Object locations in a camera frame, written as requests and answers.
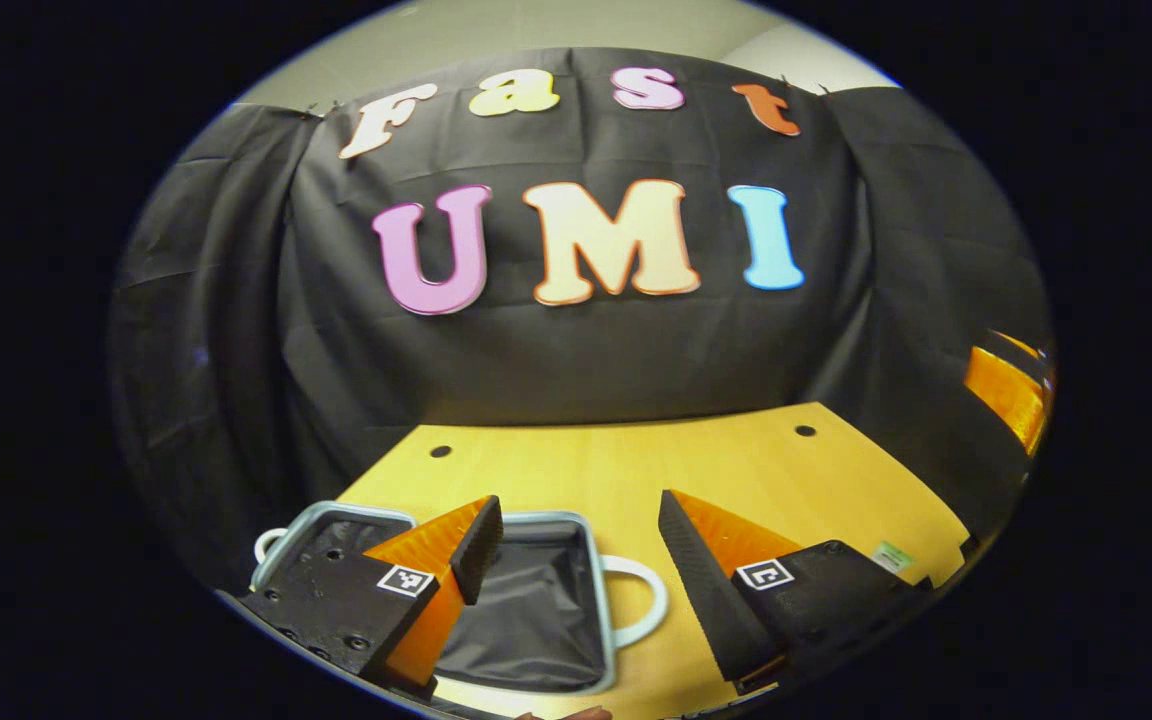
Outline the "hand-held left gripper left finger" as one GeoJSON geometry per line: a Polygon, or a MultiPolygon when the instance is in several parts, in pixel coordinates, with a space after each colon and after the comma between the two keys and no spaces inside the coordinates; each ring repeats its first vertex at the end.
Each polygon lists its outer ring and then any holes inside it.
{"type": "Polygon", "coordinates": [[[323,501],[262,537],[244,609],[349,675],[429,700],[435,662],[477,602],[503,535],[497,497],[424,524],[323,501]]]}

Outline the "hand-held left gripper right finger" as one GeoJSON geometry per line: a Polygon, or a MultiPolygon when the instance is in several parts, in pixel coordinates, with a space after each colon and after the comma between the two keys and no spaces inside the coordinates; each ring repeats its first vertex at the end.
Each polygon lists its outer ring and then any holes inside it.
{"type": "Polygon", "coordinates": [[[658,528],[719,674],[738,694],[823,679],[933,593],[931,579],[902,579],[846,541],[799,546],[677,488],[664,488],[658,528]]]}

